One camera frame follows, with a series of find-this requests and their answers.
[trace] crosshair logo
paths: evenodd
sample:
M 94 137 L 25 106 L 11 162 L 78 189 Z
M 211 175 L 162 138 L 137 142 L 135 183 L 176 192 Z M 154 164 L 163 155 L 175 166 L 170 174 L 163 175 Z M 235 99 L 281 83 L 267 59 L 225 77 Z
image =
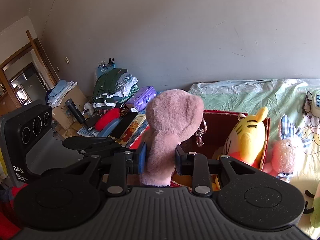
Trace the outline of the crosshair logo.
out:
M 155 193 L 158 194 L 158 195 L 161 195 L 162 193 L 164 193 L 164 191 L 161 190 L 161 189 L 158 189 L 157 191 L 155 191 Z

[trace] pink plush toy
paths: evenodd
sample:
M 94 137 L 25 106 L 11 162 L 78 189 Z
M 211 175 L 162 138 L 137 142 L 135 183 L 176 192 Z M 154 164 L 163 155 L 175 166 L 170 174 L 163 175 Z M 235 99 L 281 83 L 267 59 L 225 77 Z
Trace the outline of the pink plush toy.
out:
M 150 101 L 146 108 L 150 129 L 143 134 L 147 160 L 142 184 L 170 185 L 175 148 L 199 128 L 203 110 L 202 99 L 183 90 L 167 90 Z
M 302 138 L 301 128 L 297 129 L 284 115 L 279 122 L 280 141 L 276 141 L 272 150 L 271 163 L 266 163 L 263 171 L 270 175 L 290 181 L 290 177 L 300 171 L 304 162 L 304 147 L 310 146 L 309 138 Z

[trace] silver lobster clasp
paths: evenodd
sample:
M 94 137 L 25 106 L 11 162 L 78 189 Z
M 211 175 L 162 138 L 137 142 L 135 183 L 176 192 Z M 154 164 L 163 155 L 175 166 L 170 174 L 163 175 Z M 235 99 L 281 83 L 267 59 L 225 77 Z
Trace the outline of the silver lobster clasp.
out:
M 204 145 L 204 142 L 202 141 L 202 136 L 206 133 L 207 131 L 207 124 L 205 122 L 205 120 L 202 118 L 202 122 L 204 124 L 204 129 L 200 128 L 201 124 L 198 128 L 198 130 L 196 131 L 196 143 L 198 147 L 202 147 L 202 145 Z

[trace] bed sheet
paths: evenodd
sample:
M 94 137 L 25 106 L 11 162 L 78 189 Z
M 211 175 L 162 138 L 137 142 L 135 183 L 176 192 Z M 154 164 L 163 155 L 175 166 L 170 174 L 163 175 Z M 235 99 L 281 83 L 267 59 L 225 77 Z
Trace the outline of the bed sheet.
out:
M 300 126 L 305 137 L 309 137 L 311 147 L 304 151 L 303 169 L 293 176 L 290 183 L 296 186 L 311 207 L 313 199 L 304 194 L 305 190 L 315 193 L 320 181 L 320 118 L 311 113 L 302 114 L 303 102 L 307 91 L 320 94 L 320 79 L 285 79 L 285 80 L 229 80 L 215 83 L 198 83 L 191 86 L 189 93 L 200 96 L 204 108 L 246 112 L 255 114 L 266 106 L 271 118 L 269 151 L 272 141 L 278 137 L 279 119 L 286 114 L 296 127 Z M 312 239 L 320 237 L 320 228 L 313 228 L 310 215 L 302 215 L 298 227 Z

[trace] metal screw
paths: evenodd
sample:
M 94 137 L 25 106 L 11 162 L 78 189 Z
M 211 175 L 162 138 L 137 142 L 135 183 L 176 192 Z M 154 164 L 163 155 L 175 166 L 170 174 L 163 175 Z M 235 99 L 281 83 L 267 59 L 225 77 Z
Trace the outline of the metal screw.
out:
M 199 194 L 207 194 L 210 192 L 210 188 L 207 186 L 198 186 L 195 188 L 195 192 Z
M 110 186 L 108 187 L 107 191 L 111 194 L 119 194 L 123 191 L 123 188 L 120 186 Z

